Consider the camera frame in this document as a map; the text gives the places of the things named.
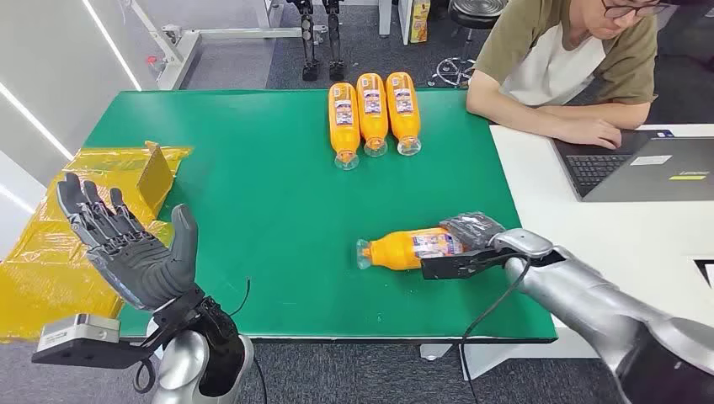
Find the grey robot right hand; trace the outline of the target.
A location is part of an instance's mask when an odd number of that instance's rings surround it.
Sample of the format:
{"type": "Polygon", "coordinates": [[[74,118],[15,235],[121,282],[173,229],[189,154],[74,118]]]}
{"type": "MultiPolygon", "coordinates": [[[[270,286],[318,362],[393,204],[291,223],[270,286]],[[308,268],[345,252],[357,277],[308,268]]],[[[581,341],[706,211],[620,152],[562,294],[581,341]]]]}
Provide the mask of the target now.
{"type": "Polygon", "coordinates": [[[482,212],[467,212],[444,219],[439,226],[446,229],[463,246],[465,252],[489,248],[493,237],[505,228],[482,212]]]}

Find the person's right hand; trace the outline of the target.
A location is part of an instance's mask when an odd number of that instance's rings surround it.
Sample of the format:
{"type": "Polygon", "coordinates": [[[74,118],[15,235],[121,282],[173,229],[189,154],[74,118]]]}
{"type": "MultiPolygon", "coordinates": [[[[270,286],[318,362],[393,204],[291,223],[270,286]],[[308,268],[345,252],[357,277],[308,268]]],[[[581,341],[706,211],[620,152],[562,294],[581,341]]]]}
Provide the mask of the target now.
{"type": "Polygon", "coordinates": [[[570,144],[600,146],[615,150],[621,146],[621,131],[600,119],[560,119],[554,136],[570,144]]]}

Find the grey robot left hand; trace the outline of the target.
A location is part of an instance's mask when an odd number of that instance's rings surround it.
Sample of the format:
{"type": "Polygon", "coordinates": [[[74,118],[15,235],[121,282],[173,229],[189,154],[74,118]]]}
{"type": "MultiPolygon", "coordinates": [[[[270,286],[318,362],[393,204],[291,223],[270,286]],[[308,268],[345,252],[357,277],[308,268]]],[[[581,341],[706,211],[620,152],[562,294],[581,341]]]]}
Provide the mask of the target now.
{"type": "Polygon", "coordinates": [[[87,259],[125,302],[155,311],[195,287],[199,229],[186,204],[172,210],[174,237],[167,247],[138,221],[117,188],[110,190],[109,208],[94,182],[69,172],[56,193],[87,259]]]}

